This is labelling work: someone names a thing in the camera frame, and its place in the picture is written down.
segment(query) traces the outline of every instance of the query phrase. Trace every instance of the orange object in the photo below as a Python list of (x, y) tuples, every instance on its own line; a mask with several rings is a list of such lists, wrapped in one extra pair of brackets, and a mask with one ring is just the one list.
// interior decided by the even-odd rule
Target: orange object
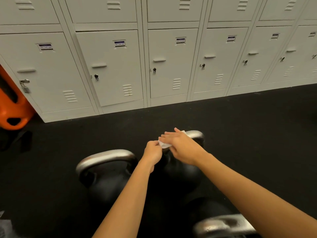
[[(7, 130), (21, 129), (33, 117), (35, 110), (1, 65), (0, 75), (18, 96), (17, 103), (14, 103), (0, 88), (0, 127)], [(17, 125), (11, 125), (8, 123), (9, 118), (21, 120)]]

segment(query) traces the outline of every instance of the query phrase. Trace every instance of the locker vent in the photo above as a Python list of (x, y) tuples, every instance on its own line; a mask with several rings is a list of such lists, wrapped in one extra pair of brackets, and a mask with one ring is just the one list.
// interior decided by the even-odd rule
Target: locker vent
[(293, 7), (295, 6), (296, 0), (289, 0), (288, 4), (285, 8), (285, 11), (291, 11), (293, 10)]
[(65, 96), (67, 102), (69, 103), (78, 102), (73, 90), (65, 90), (63, 91), (63, 95)]
[(236, 35), (235, 36), (228, 36), (227, 38), (227, 42), (230, 42), (230, 41), (235, 41), (236, 40)]
[(173, 90), (180, 89), (180, 78), (174, 78), (173, 80)]
[(279, 33), (273, 33), (271, 39), (277, 39), (279, 36)]
[(311, 32), (308, 37), (314, 37), (315, 35), (316, 35), (316, 32)]
[(248, 0), (240, 0), (237, 11), (245, 11), (247, 9)]
[(113, 10), (120, 10), (120, 1), (119, 0), (107, 0), (107, 8)]
[(122, 85), (122, 89), (123, 89), (123, 95), (126, 97), (126, 96), (132, 96), (132, 86), (131, 84), (125, 84), (125, 85)]
[(180, 10), (189, 10), (190, 5), (191, 5), (191, 0), (180, 0), (179, 9)]
[(216, 77), (216, 80), (215, 80), (215, 85), (219, 85), (221, 84), (221, 81), (222, 81), (222, 77), (224, 75), (223, 74), (218, 74), (217, 77)]
[(284, 73), (283, 76), (289, 76), (289, 74), (290, 74), (290, 72), (293, 70), (293, 68), (294, 68), (294, 66), (290, 66), (290, 67), (288, 68), (288, 70), (286, 71), (286, 73)]
[(19, 10), (34, 10), (30, 0), (14, 0)]
[(260, 72), (261, 72), (261, 70), (256, 70), (256, 71), (254, 72), (254, 74), (253, 74), (253, 76), (252, 76), (252, 79), (251, 79), (251, 80), (256, 80), (256, 79), (257, 79), (257, 77), (259, 76)]

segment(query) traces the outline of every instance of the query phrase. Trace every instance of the locker label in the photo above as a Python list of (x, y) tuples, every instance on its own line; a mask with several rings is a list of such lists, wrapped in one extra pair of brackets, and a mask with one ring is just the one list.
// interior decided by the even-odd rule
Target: locker label
[(54, 51), (51, 43), (39, 43), (37, 44), (40, 51)]
[(235, 40), (236, 40), (236, 37), (237, 37), (237, 35), (234, 35), (234, 36), (228, 36), (228, 38), (227, 38), (227, 42), (230, 42), (230, 41), (235, 41)]
[(271, 39), (277, 39), (279, 35), (279, 33), (273, 33)]
[(114, 41), (115, 47), (125, 47), (125, 40)]
[(316, 35), (316, 32), (311, 32), (308, 37), (314, 37), (315, 35)]
[(185, 38), (185, 37), (178, 37), (178, 38), (176, 38), (176, 44), (185, 43), (185, 41), (186, 41), (186, 38)]

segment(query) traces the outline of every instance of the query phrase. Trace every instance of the locker door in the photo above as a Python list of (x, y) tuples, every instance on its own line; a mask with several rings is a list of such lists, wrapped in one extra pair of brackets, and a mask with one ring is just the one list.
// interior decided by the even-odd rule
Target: locker door
[(233, 79), (234, 87), (260, 84), (291, 27), (256, 27)]
[(241, 50), (247, 27), (211, 28), (200, 44), (195, 92), (226, 88)]
[(295, 20), (306, 0), (267, 0), (260, 20)]
[(148, 22), (199, 21), (203, 0), (147, 0)]
[(188, 92), (197, 28), (149, 30), (151, 98)]
[(91, 106), (63, 33), (0, 35), (0, 53), (43, 113)]
[(317, 20), (317, 0), (310, 0), (303, 11), (303, 19), (304, 20)]
[(136, 22), (135, 0), (66, 0), (73, 23)]
[(259, 0), (212, 0), (209, 21), (251, 21)]
[(0, 25), (57, 23), (51, 0), (0, 0)]
[(76, 35), (101, 106), (143, 99), (137, 30)]
[(276, 64), (267, 82), (307, 78), (313, 74), (317, 68), (316, 61), (312, 57), (312, 54), (316, 52), (313, 50), (317, 44), (316, 32), (317, 26), (297, 27), (281, 56), (283, 61), (280, 60)]

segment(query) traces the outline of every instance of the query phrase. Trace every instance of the hand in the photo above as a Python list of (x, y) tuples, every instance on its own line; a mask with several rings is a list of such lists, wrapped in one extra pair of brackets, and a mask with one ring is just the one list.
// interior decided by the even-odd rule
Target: hand
[(208, 155), (208, 153), (194, 140), (184, 134), (177, 128), (174, 128), (175, 132), (165, 132), (158, 139), (163, 143), (172, 144), (170, 151), (173, 156), (191, 165), (196, 165), (196, 160)]
[(144, 154), (140, 162), (145, 162), (150, 165), (151, 173), (154, 170), (154, 165), (159, 162), (162, 157), (162, 148), (158, 145), (159, 142), (149, 141), (145, 147)]

